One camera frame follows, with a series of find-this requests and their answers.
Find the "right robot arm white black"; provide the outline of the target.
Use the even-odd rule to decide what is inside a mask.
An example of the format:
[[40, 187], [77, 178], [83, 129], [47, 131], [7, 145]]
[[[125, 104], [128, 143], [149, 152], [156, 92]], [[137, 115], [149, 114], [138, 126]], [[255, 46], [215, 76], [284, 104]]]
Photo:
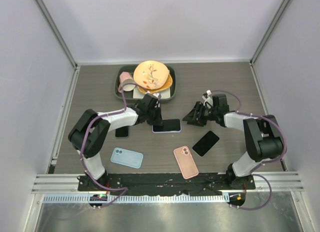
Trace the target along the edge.
[[280, 160], [287, 151], [287, 143], [274, 115], [258, 116], [231, 111], [225, 94], [212, 95], [207, 91], [193, 109], [183, 117], [189, 125], [203, 127], [207, 121], [244, 132], [246, 152], [231, 163], [225, 175], [226, 185], [238, 189], [257, 168]]

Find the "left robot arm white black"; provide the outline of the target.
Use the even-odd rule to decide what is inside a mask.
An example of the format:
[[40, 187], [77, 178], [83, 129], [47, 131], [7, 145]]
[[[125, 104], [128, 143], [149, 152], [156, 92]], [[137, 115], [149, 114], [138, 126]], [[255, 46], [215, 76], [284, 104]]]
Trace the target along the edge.
[[133, 105], [112, 112], [97, 113], [86, 110], [68, 135], [68, 140], [78, 151], [85, 174], [90, 178], [89, 186], [100, 192], [108, 183], [108, 173], [102, 164], [100, 151], [108, 132], [147, 122], [162, 125], [160, 94], [144, 95]]

